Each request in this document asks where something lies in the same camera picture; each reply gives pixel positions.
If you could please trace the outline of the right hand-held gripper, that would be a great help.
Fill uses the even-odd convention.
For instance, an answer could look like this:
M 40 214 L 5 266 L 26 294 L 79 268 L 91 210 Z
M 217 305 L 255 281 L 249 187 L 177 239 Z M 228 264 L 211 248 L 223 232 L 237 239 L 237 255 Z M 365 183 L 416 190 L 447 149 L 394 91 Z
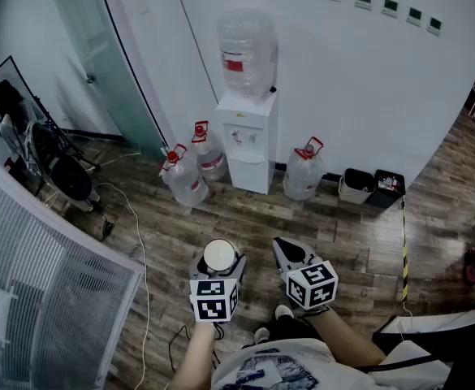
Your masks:
M 313 249 L 287 237 L 273 239 L 274 260 L 278 270 L 288 270 L 289 261 L 308 261 Z M 314 310 L 331 303 L 336 296 L 339 277 L 329 261 L 305 265 L 284 276 L 287 297 L 304 310 Z

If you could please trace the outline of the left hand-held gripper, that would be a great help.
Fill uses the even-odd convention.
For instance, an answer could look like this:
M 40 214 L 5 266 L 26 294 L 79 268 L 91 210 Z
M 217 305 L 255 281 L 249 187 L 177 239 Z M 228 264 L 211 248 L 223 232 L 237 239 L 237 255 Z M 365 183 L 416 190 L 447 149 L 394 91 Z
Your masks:
M 197 322 L 227 323 L 231 320 L 239 303 L 245 265 L 246 256 L 242 254 L 229 275 L 208 275 L 204 256 L 194 259 L 188 270 L 189 298 Z

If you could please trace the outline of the white enamel cup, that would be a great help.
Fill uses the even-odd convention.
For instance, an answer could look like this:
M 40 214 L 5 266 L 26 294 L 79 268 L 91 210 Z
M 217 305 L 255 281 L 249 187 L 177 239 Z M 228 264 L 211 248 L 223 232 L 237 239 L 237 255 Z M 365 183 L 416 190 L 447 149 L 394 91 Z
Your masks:
M 234 266 L 237 252 L 230 241 L 215 239 L 204 248 L 203 259 L 210 271 L 225 272 Z

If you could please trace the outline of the person's left forearm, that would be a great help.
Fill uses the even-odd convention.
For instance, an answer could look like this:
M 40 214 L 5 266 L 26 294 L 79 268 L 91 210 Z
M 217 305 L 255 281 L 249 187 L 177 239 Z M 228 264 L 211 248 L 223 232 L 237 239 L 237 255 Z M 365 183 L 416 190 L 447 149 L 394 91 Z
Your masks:
M 167 390 L 210 390 L 216 329 L 212 323 L 196 323 L 184 359 Z

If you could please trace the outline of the person's right forearm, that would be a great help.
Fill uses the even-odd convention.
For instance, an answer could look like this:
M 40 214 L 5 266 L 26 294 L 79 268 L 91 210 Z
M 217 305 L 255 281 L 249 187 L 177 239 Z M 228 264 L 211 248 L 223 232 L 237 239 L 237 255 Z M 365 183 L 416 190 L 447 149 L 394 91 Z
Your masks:
M 377 366 L 386 354 L 350 327 L 334 310 L 305 318 L 328 346 L 337 362 L 350 367 Z

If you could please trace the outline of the white water dispenser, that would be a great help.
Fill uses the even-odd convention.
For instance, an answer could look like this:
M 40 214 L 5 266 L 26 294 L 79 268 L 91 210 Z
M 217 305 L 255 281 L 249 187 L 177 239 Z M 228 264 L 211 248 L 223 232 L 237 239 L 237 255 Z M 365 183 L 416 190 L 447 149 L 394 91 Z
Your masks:
M 263 98 L 255 100 L 227 90 L 218 104 L 214 118 L 216 133 L 224 144 L 233 186 L 267 194 L 276 163 L 279 94 L 269 92 Z M 241 145 L 237 145 L 231 135 L 234 130 L 240 131 Z M 257 134 L 255 145 L 250 142 L 249 133 Z M 265 161 L 250 164 L 231 159 L 231 153 L 237 151 L 262 155 Z

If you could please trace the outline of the large bottle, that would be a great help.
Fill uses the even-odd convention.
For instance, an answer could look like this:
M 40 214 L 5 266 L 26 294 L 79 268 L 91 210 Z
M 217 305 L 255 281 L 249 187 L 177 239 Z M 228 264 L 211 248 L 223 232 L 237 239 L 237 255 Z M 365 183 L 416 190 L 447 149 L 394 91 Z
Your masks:
M 278 39 L 273 20 L 256 9 L 228 11 L 217 23 L 224 80 L 230 91 L 259 99 L 274 86 Z

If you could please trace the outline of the person's legs and shoes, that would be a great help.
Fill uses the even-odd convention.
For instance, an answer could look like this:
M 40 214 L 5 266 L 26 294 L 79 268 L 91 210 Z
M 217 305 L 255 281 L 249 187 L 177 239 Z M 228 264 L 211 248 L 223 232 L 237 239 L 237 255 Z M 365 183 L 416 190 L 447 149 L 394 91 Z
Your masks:
M 317 331 L 307 323 L 295 318 L 292 310 L 286 305 L 278 305 L 274 311 L 274 320 L 263 324 L 255 332 L 253 343 L 292 339 L 322 340 Z

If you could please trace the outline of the beige trash bin black bag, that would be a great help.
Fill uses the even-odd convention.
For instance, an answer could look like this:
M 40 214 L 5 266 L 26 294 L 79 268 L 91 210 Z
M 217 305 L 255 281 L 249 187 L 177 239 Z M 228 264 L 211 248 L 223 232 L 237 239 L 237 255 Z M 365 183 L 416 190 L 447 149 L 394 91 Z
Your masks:
M 354 204 L 362 204 L 373 194 L 375 188 L 374 175 L 348 168 L 339 180 L 339 199 Z

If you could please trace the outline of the white drip tray grille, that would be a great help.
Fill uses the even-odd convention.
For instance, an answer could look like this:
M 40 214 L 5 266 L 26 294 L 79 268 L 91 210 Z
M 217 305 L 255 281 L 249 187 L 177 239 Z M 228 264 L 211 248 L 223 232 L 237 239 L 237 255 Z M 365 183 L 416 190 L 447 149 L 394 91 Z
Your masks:
M 242 151 L 231 153 L 230 157 L 233 160 L 250 164 L 258 164 L 263 163 L 265 161 L 265 158 L 262 155 L 250 154 Z

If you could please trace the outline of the yellow black striped tape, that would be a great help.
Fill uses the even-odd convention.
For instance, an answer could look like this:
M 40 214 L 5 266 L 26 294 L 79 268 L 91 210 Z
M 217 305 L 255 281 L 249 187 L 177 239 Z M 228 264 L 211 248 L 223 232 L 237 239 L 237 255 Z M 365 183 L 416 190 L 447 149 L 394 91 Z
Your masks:
M 401 199 L 402 210 L 402 232 L 403 232 L 403 287 L 402 287 L 402 305 L 407 311 L 406 303 L 408 301 L 408 248 L 406 237 L 406 214 L 405 214 L 405 196 Z

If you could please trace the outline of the person's white printed shirt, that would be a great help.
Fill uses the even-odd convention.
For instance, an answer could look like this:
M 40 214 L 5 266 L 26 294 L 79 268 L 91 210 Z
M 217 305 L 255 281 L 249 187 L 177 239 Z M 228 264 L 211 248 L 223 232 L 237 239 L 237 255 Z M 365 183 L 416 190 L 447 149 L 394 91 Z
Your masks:
M 231 355 L 212 390 L 439 390 L 450 373 L 440 361 L 364 373 L 337 362 L 319 340 L 278 340 Z

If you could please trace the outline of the black open equipment case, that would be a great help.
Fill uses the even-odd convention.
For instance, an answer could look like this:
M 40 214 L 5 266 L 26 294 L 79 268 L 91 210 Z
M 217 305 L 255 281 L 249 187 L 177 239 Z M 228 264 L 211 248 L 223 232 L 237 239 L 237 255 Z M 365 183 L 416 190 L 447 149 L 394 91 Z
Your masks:
M 475 357 L 475 309 L 423 316 L 393 316 L 372 335 L 389 353 L 405 340 L 419 345 L 444 362 Z

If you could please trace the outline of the white slatted partition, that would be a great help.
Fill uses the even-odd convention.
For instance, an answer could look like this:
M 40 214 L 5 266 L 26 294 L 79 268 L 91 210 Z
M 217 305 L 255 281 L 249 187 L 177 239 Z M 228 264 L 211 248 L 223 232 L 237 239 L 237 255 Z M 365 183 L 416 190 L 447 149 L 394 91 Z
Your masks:
M 47 208 L 0 165 L 0 289 L 14 288 L 0 390 L 102 390 L 143 266 Z

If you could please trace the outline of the black chair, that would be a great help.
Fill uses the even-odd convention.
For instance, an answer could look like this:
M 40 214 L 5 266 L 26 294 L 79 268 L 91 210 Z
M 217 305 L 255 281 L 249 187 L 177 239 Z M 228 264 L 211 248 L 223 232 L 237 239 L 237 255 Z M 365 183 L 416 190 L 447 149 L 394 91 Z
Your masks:
M 42 122 L 32 121 L 25 133 L 24 150 L 32 172 L 83 212 L 93 210 L 100 196 L 86 170 L 65 151 L 61 137 Z

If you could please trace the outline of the black tripod stand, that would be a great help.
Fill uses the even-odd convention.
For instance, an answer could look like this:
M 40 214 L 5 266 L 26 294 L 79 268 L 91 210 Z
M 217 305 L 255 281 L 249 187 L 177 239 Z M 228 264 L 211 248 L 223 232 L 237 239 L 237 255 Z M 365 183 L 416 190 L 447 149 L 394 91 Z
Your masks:
M 45 123 L 46 126 L 57 135 L 59 140 L 63 145 L 63 152 L 66 154 L 70 154 L 72 157 L 77 159 L 79 162 L 84 162 L 89 164 L 94 171 L 100 171 L 101 165 L 98 163 L 91 162 L 84 156 L 84 151 L 79 149 L 67 136 L 67 134 L 57 125 L 54 119 L 51 117 L 48 110 L 43 106 L 41 103 L 41 99 L 37 96 L 34 98 L 35 103 L 37 104 L 38 108 L 45 116 Z

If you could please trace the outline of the frosted glass door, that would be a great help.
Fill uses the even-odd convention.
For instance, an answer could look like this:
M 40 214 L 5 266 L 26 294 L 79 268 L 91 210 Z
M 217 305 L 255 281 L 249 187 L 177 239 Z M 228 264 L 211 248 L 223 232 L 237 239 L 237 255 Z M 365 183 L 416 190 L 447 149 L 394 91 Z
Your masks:
M 163 137 L 136 81 L 106 0 L 55 0 L 81 68 L 78 75 L 98 114 L 135 149 L 163 158 Z M 96 82 L 88 84 L 86 76 Z

